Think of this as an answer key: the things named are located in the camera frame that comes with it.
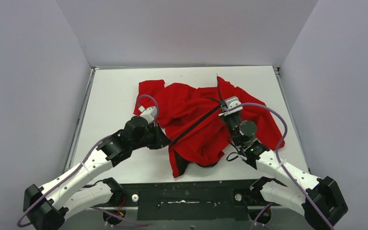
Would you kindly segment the red zip-up jacket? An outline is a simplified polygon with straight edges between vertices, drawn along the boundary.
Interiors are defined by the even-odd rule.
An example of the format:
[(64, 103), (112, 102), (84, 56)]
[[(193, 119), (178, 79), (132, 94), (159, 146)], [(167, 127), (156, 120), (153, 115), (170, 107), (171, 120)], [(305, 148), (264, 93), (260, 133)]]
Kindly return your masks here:
[(264, 104), (221, 77), (216, 87), (204, 88), (146, 80), (138, 85), (138, 95), (145, 94), (158, 103), (157, 122), (172, 141), (168, 154), (174, 178), (183, 175), (190, 162), (212, 167), (224, 156), (230, 132), (219, 118), (219, 98), (236, 96), (242, 103)]

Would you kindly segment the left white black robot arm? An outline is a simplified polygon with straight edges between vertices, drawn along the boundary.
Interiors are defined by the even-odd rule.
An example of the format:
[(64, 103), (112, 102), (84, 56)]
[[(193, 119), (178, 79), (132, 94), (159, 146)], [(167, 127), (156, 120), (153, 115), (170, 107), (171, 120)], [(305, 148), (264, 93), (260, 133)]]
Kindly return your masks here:
[(171, 140), (150, 115), (134, 116), (125, 127), (96, 142), (80, 163), (43, 185), (30, 185), (24, 191), (23, 215), (19, 228), (58, 230), (73, 215), (98, 204), (118, 204), (123, 197), (114, 179), (87, 184), (114, 168), (141, 148), (158, 150)]

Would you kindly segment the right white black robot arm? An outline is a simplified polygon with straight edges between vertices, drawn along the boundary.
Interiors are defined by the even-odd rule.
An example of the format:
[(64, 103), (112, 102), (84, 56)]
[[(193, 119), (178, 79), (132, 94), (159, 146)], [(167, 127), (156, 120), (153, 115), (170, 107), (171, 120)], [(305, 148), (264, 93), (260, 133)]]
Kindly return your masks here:
[(251, 200), (258, 205), (266, 201), (284, 206), (302, 215), (315, 230), (333, 230), (348, 212), (336, 180), (312, 175), (281, 158), (257, 138), (256, 124), (242, 120), (240, 111), (224, 108), (219, 116), (229, 128), (237, 155), (268, 175), (252, 185)]

